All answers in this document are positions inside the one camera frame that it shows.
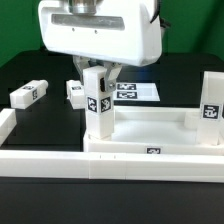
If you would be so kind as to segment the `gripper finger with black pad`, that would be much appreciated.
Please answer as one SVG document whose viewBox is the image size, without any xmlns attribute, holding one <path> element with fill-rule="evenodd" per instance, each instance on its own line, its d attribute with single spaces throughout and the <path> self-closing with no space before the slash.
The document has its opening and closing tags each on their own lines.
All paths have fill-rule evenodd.
<svg viewBox="0 0 224 224">
<path fill-rule="evenodd" d="M 100 80 L 102 92 L 113 92 L 116 89 L 116 79 L 119 76 L 122 65 L 120 63 L 105 63 L 106 73 Z"/>
<path fill-rule="evenodd" d="M 83 56 L 73 57 L 73 63 L 76 67 L 76 70 L 78 71 L 80 75 L 80 79 L 83 79 L 83 71 L 90 67 L 89 61 L 90 59 L 88 57 L 83 57 Z"/>
</svg>

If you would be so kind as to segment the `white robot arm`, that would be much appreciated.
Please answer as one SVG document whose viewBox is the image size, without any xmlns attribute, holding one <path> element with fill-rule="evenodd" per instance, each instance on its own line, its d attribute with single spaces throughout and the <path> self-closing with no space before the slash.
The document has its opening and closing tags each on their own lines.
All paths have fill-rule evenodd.
<svg viewBox="0 0 224 224">
<path fill-rule="evenodd" d="M 162 53 L 170 23 L 160 16 L 162 0 L 41 0 L 42 40 L 52 52 L 69 54 L 82 71 L 91 60 L 107 69 L 104 90 L 112 92 L 123 65 L 146 66 Z"/>
</svg>

